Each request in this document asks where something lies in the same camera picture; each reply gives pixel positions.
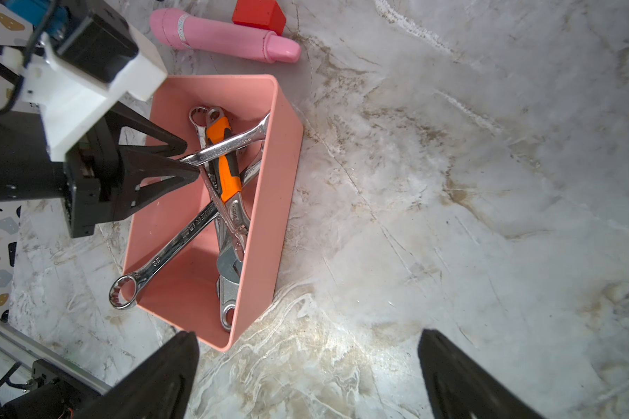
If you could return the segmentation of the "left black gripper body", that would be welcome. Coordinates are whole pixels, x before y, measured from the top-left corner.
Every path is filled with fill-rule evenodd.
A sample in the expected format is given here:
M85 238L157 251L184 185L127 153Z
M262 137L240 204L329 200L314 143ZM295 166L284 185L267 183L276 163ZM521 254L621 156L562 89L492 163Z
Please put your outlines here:
M0 115L0 203L59 199L71 237L90 236L96 225L119 221L120 134L116 118L104 117L63 162L53 162L38 115Z

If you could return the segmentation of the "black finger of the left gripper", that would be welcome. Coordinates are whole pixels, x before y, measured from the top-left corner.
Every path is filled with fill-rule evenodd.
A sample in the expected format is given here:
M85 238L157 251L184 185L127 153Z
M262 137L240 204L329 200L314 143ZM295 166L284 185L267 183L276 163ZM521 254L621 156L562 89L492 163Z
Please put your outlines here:
M120 148L121 187L117 219L124 220L160 197L193 183L199 177L195 166L160 155Z
M160 127L121 102L115 103L105 113L104 120L110 133L117 138L121 136L122 129L128 127L160 142L160 145L155 146L127 145L128 149L163 157L183 155L187 150L188 144L184 139Z

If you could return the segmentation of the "orange handled adjustable wrench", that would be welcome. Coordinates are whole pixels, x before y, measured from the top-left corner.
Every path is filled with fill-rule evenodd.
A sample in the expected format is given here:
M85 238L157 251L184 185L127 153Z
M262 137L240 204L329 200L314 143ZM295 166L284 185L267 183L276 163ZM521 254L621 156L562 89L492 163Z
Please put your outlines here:
M211 145L232 136L232 128L222 108L209 108L205 115L207 141ZM214 164L218 194L228 212L230 221L238 233L248 234L248 220L242 202L242 182L235 151L218 158Z

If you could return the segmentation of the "large silver combination wrench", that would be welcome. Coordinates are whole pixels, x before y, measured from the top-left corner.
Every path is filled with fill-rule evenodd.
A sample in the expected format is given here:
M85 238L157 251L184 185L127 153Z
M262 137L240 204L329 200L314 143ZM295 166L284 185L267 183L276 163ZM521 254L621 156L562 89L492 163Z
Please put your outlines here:
M201 169L201 177L204 185L208 189L211 202L200 211L188 225L173 237L157 255L139 270L122 275L111 286L108 298L110 304L118 310L133 307L137 297L146 285L162 270L167 263L175 258L183 248L197 237L208 225L213 223L220 216L224 220L225 226L230 226L229 215L223 205L221 198L214 191L211 180L205 169Z

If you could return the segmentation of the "small silver combination wrench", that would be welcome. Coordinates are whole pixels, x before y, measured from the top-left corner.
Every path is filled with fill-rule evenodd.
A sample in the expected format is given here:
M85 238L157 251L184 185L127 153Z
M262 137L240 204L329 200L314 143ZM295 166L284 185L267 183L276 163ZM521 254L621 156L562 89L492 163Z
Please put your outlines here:
M265 141L265 139L267 139L270 116L271 114L267 113L255 127L249 129L248 131L232 135L228 139L223 139L221 142L210 145L197 153L187 155L186 157L181 158L180 162L197 167L233 151L247 147L257 141Z

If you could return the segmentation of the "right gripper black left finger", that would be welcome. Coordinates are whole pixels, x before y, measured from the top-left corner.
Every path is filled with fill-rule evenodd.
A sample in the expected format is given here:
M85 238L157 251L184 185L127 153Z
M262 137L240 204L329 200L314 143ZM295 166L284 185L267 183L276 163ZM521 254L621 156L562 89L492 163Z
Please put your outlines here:
M75 418L183 418L199 360L197 337L179 332Z

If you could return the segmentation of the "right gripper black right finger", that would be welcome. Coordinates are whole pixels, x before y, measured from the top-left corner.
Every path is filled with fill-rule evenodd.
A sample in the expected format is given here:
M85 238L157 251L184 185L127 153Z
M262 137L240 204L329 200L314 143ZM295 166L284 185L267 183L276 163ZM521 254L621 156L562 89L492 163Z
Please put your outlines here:
M434 417L542 418L440 331L421 333L418 356Z

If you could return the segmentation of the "silver adjustable wrench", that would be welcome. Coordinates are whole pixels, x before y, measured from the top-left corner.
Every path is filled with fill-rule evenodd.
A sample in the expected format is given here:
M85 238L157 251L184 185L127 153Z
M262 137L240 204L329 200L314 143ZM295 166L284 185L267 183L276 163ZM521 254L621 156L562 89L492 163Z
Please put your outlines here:
M220 303L220 322L225 331L232 329L231 312L236 309L240 277L245 255L247 228L244 220L229 209L230 226L222 242L217 259L219 278L217 282Z

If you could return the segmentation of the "pink plastic storage box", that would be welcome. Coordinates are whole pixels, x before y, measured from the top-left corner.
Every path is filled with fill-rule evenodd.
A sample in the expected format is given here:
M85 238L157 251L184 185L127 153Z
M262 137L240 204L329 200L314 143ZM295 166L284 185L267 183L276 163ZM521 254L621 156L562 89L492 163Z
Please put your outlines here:
M273 301L303 127L271 75L171 76L150 119L195 181L134 214L109 300L225 352Z

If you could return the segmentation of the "medium silver combination wrench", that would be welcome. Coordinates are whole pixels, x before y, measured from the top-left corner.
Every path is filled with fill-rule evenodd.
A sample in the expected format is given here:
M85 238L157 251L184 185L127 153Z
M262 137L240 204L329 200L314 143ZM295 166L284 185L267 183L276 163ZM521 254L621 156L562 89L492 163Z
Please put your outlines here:
M206 136L207 111L208 108L206 108L205 106L194 106L194 108L192 108L189 113L189 121L191 125L195 128L201 148L207 148L211 145L211 142ZM214 159L204 164L204 167L211 180L211 185L213 186L214 191L219 197L221 197L222 187L219 180L218 163L219 160Z

